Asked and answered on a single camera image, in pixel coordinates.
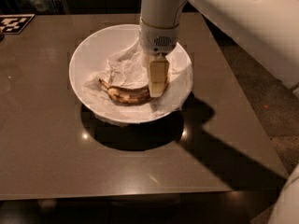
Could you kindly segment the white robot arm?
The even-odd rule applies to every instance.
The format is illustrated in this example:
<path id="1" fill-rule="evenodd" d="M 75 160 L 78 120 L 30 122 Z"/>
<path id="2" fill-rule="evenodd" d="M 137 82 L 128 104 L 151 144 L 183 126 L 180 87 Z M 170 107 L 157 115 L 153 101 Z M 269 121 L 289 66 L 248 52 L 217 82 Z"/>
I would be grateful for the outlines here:
<path id="1" fill-rule="evenodd" d="M 150 55 L 173 51 L 186 2 L 299 97 L 299 0 L 142 0 L 144 51 Z"/>

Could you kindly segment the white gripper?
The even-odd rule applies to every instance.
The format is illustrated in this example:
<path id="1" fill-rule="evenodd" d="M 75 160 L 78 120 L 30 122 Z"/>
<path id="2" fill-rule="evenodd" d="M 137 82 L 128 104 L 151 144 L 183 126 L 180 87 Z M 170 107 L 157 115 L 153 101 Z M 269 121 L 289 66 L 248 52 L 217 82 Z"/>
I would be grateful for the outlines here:
<path id="1" fill-rule="evenodd" d="M 179 25 L 157 27 L 139 21 L 139 43 L 143 49 L 142 65 L 148 67 L 149 95 L 160 97 L 167 84 L 169 61 L 164 57 L 171 53 L 178 42 Z"/>

